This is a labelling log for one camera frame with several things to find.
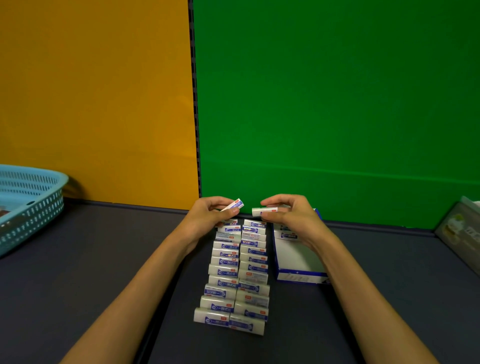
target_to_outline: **orange panel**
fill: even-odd
[[[3,1],[0,163],[90,200],[198,197],[187,1]]]

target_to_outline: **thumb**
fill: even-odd
[[[215,223],[222,221],[222,220],[228,220],[229,218],[234,217],[240,212],[240,209],[238,207],[235,208],[229,208],[228,210],[225,211],[219,211],[219,212],[214,212],[212,215],[214,216]]]
[[[283,223],[287,212],[264,212],[262,213],[262,220],[267,222]]]

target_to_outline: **person's right arm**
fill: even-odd
[[[321,259],[367,363],[438,363],[304,196],[278,194],[261,204],[291,206],[262,219],[288,226]]]

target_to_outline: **basket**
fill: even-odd
[[[0,209],[9,211],[0,217],[0,256],[62,211],[67,181],[60,172],[0,164]]]

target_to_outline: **green wall panel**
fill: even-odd
[[[423,228],[480,199],[478,4],[195,0],[203,194]]]

